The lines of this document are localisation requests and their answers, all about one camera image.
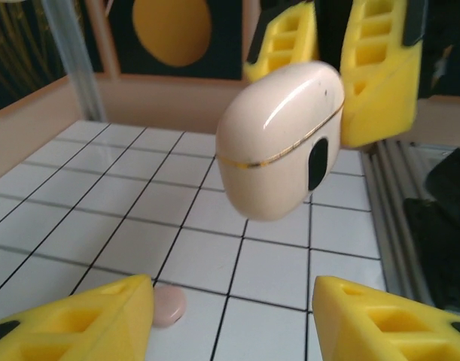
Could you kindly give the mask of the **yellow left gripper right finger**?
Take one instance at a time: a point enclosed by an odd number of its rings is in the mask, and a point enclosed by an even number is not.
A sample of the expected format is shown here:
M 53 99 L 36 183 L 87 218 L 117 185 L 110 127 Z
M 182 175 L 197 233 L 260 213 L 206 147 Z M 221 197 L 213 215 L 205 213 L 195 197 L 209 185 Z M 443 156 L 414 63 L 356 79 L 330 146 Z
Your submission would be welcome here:
M 312 312 L 324 360 L 458 360 L 460 316 L 333 276 Z

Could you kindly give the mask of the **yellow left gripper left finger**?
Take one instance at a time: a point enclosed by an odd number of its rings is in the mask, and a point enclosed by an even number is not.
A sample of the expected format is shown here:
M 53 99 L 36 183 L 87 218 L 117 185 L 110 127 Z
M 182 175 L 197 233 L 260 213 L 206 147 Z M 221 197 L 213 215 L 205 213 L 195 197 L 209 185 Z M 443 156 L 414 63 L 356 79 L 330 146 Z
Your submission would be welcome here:
M 154 289 L 133 275 L 0 320 L 0 360 L 143 360 Z

